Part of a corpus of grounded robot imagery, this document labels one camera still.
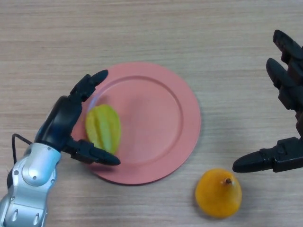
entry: black cable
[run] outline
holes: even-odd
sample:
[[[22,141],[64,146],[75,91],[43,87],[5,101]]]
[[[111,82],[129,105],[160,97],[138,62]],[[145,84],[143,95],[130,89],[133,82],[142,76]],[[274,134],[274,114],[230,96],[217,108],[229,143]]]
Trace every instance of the black cable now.
[[[13,158],[14,158],[14,164],[17,162],[17,155],[16,155],[16,144],[15,144],[15,137],[22,140],[23,142],[27,143],[28,145],[31,145],[32,142],[25,139],[23,136],[20,136],[19,134],[14,133],[11,137],[11,145],[13,150]]]

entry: robotic arm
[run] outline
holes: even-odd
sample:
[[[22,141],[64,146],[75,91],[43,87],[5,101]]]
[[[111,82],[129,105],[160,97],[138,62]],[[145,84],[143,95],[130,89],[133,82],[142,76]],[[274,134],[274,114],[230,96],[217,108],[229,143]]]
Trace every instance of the robotic arm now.
[[[278,98],[284,107],[295,111],[300,138],[279,140],[273,148],[263,148],[240,157],[233,163],[234,172],[269,169],[282,172],[303,167],[303,47],[279,30],[274,32],[273,42],[282,52],[281,60],[288,65],[288,69],[270,58],[266,63],[267,73],[279,90]]]
[[[83,163],[116,166],[120,160],[85,140],[75,141],[71,132],[85,102],[95,87],[106,79],[108,71],[86,75],[69,96],[62,96],[53,106],[38,131],[34,143],[14,134],[12,149],[14,166],[7,177],[8,193],[0,202],[0,227],[44,227],[47,218],[47,198],[56,182],[56,166],[61,152]],[[15,137],[29,144],[17,161]]]

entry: wooden table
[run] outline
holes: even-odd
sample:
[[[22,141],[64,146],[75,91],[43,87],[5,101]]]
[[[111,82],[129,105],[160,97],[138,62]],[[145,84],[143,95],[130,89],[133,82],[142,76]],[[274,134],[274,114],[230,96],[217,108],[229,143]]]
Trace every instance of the wooden table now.
[[[99,180],[64,155],[47,227],[296,227],[303,221],[303,170],[236,174],[241,210],[214,221],[196,208],[199,177],[231,170],[240,156],[298,136],[265,64],[281,52],[275,29],[303,44],[301,0],[0,1],[0,194],[12,168],[11,135],[33,140],[48,111],[85,74],[149,61],[192,87],[201,106],[199,143],[187,162],[156,183]],[[18,142],[18,157],[26,147]]]

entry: orange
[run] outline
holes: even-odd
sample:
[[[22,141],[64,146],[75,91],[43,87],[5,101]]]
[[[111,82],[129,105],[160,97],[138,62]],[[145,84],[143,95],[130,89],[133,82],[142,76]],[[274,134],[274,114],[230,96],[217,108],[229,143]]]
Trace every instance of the orange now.
[[[242,202],[242,189],[230,172],[216,168],[205,172],[196,186],[196,202],[202,211],[213,218],[235,214]]]
[[[92,108],[85,121],[86,134],[95,147],[115,154],[121,139],[121,123],[117,112],[103,104]]]

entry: pear-shaped orange fruit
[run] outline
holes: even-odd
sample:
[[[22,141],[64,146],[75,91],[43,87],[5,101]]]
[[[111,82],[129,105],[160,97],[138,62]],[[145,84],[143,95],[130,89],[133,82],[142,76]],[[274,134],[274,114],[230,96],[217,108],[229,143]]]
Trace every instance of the pear-shaped orange fruit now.
[[[207,215],[227,218],[241,206],[241,185],[231,172],[211,169],[203,174],[196,186],[196,202]]]

